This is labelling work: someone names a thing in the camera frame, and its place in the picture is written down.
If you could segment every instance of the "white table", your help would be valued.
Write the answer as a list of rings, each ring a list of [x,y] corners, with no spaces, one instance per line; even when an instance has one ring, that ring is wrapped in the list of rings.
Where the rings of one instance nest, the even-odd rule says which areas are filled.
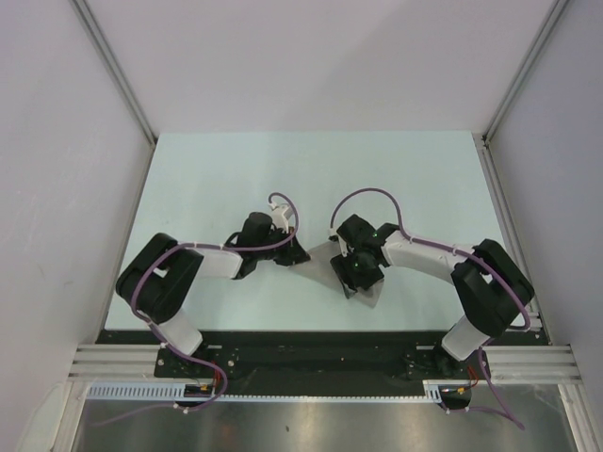
[[[181,241],[223,243],[251,211],[282,191],[301,215],[307,250],[324,242],[336,204],[378,186],[402,206],[413,233],[451,243],[502,243],[468,132],[167,134],[160,137],[122,269],[157,232]],[[395,222],[386,197],[363,194],[340,212],[378,227]],[[413,270],[388,268],[373,309],[278,267],[258,265],[245,280],[197,279],[185,309],[201,330],[447,330],[463,314],[451,285]],[[114,296],[108,330],[144,329]]]

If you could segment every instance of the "purple cable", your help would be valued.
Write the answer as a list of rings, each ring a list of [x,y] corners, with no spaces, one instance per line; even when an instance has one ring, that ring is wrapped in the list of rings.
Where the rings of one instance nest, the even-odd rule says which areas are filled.
[[[490,275],[492,275],[492,278],[494,280],[496,280],[497,283],[499,283],[503,289],[505,289],[505,292],[507,292],[507,294],[509,294],[509,296],[511,297],[511,299],[517,306],[517,309],[519,309],[519,312],[521,313],[522,317],[524,318],[525,324],[523,327],[510,327],[510,329],[521,330],[521,331],[527,331],[530,329],[531,322],[530,322],[530,316],[528,315],[528,311],[526,311],[526,308],[524,307],[523,303],[521,302],[519,297],[516,295],[516,293],[512,290],[512,288],[493,268],[491,268],[489,265],[487,265],[485,262],[483,262],[483,260],[481,258],[476,257],[469,252],[466,252],[463,250],[456,250],[453,247],[450,247],[443,243],[433,242],[431,240],[426,240],[424,238],[412,237],[404,229],[404,224],[402,223],[402,211],[399,207],[398,201],[388,191],[385,191],[381,188],[367,187],[367,188],[361,188],[359,190],[356,190],[356,191],[350,193],[343,200],[341,200],[341,202],[333,210],[333,214],[331,215],[330,227],[331,228],[334,227],[335,217],[337,215],[337,212],[339,211],[339,209],[341,208],[341,206],[343,204],[345,204],[350,198],[353,198],[356,195],[359,195],[361,193],[366,193],[366,192],[381,193],[382,195],[385,195],[387,198],[390,199],[390,201],[394,204],[394,207],[396,208],[396,214],[398,215],[399,231],[406,240],[418,243],[420,245],[426,245],[428,247],[436,248],[438,250],[451,252],[453,254],[454,253],[459,254],[467,259],[470,259],[472,262],[475,262],[476,264],[481,266],[485,271],[487,271]],[[475,407],[475,408],[469,408],[469,410],[472,412],[492,412],[492,413],[498,414],[506,419],[509,419],[513,423],[515,423],[520,429],[525,430],[526,429],[525,426],[521,422],[519,422],[519,420],[511,413],[511,410],[509,409],[507,404],[504,402],[504,400],[498,393],[497,389],[495,388],[494,384],[492,383],[492,380],[490,379],[490,376],[486,372],[486,368],[484,365],[484,359],[483,359],[483,348],[482,347],[487,346],[488,344],[490,344],[491,341],[492,341],[492,339],[489,339],[484,344],[482,344],[480,348],[478,348],[478,359],[480,361],[480,370],[481,370],[482,374],[484,375],[486,382],[488,383],[488,387],[490,388],[490,391],[492,391],[492,394],[498,401],[498,404],[500,404],[500,407],[505,412],[501,412],[499,410],[495,410],[495,409],[489,408],[489,407]],[[442,406],[445,409],[447,409],[448,412],[466,412],[466,410],[449,410],[448,408],[446,408],[446,405],[444,405],[444,403],[442,403]]]
[[[136,288],[134,289],[134,293],[132,294],[132,298],[130,300],[130,308],[132,310],[132,313],[137,318],[139,318],[140,320],[143,320],[145,323],[147,323],[149,325],[149,328],[151,329],[151,331],[153,332],[153,334],[157,337],[157,339],[159,339],[159,342],[161,342],[162,344],[166,344],[165,347],[169,351],[171,351],[173,354],[179,356],[183,360],[187,360],[187,361],[190,361],[192,363],[201,364],[201,365],[210,367],[210,368],[214,369],[215,371],[219,372],[220,375],[221,375],[221,377],[222,377],[223,383],[222,383],[222,385],[220,387],[220,390],[215,395],[213,395],[211,398],[207,399],[201,405],[198,405],[196,407],[187,407],[187,412],[197,412],[199,410],[203,410],[204,408],[207,408],[209,405],[211,405],[212,403],[214,403],[218,398],[220,398],[226,392],[226,389],[228,388],[228,377],[226,376],[226,373],[222,370],[222,368],[219,367],[218,365],[210,363],[209,361],[205,361],[205,360],[201,360],[199,358],[194,358],[192,356],[188,356],[186,353],[180,351],[178,348],[176,348],[176,347],[172,346],[171,344],[169,344],[168,341],[166,340],[166,338],[163,337],[163,335],[161,334],[161,332],[157,329],[156,325],[153,324],[153,323],[150,323],[149,319],[146,316],[144,316],[141,313],[139,313],[139,310],[138,310],[138,299],[139,299],[140,291],[142,290],[142,286],[147,282],[147,280],[153,274],[153,272],[166,259],[168,259],[170,256],[172,256],[175,252],[177,252],[179,250],[183,250],[183,249],[186,249],[186,248],[194,248],[194,249],[197,249],[197,250],[228,250],[228,251],[234,251],[234,252],[266,251],[266,250],[274,250],[275,248],[282,247],[283,245],[289,243],[291,240],[293,240],[293,237],[295,237],[295,235],[297,234],[297,232],[298,232],[298,230],[300,228],[300,217],[299,217],[299,214],[298,214],[298,210],[295,207],[295,204],[293,203],[293,201],[290,200],[283,193],[279,193],[279,192],[276,192],[276,191],[273,192],[273,193],[270,193],[270,195],[268,197],[268,201],[272,202],[272,198],[274,198],[275,196],[283,198],[285,201],[287,201],[287,203],[291,206],[291,210],[293,211],[293,215],[295,216],[295,228],[293,230],[293,233],[290,234],[287,238],[285,238],[285,239],[281,240],[280,242],[277,242],[277,243],[275,243],[273,245],[266,245],[264,247],[240,247],[240,248],[238,248],[238,247],[221,247],[221,246],[218,246],[218,245],[209,245],[209,244],[205,244],[205,243],[196,243],[196,242],[179,243],[175,247],[170,248],[169,250],[167,250],[166,252],[164,252],[161,256],[159,256],[157,258],[157,260],[155,260],[153,262],[153,264],[151,266],[149,266],[149,268],[147,268],[147,270],[143,273],[142,277],[140,278],[140,281],[137,284]],[[137,410],[133,410],[131,412],[126,412],[124,414],[120,414],[120,415],[112,417],[110,419],[106,419],[105,421],[101,421],[101,422],[97,422],[97,423],[92,423],[92,425],[94,427],[102,427],[102,426],[106,426],[108,424],[111,424],[113,422],[120,421],[122,419],[126,419],[128,417],[134,416],[134,415],[139,414],[141,412],[146,412],[146,411],[149,411],[149,410],[154,410],[155,408],[166,408],[166,407],[173,407],[173,404],[171,404],[171,403],[157,403],[157,404],[154,404],[154,405],[150,405],[150,406],[139,408]]]

